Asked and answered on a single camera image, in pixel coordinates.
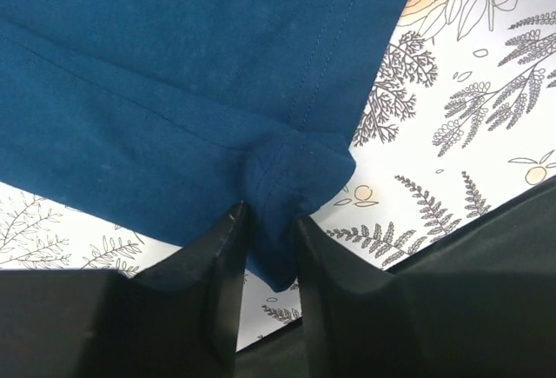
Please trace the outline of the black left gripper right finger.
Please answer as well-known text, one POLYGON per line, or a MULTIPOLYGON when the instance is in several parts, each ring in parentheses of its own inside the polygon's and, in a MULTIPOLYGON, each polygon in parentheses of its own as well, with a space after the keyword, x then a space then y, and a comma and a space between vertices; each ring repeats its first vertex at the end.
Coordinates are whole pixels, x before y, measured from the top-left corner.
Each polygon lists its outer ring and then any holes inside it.
POLYGON ((553 182, 389 271, 310 219, 296 236, 312 376, 554 376, 553 182))

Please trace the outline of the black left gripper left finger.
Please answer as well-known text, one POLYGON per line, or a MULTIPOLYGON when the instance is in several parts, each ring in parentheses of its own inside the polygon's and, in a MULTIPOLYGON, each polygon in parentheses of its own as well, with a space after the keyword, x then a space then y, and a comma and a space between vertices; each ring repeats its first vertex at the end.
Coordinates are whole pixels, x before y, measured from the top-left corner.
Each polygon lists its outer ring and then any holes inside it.
POLYGON ((1 275, 4 377, 230 377, 242 304, 248 206, 138 275, 1 275))

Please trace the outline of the blue printed t shirt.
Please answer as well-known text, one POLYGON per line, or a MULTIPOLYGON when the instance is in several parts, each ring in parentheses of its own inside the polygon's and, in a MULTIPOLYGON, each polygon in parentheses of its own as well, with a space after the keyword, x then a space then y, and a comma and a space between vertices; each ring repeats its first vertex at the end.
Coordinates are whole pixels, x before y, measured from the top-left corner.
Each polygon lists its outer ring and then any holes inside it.
POLYGON ((177 246, 245 202, 282 291, 406 2, 1 0, 1 180, 177 246))

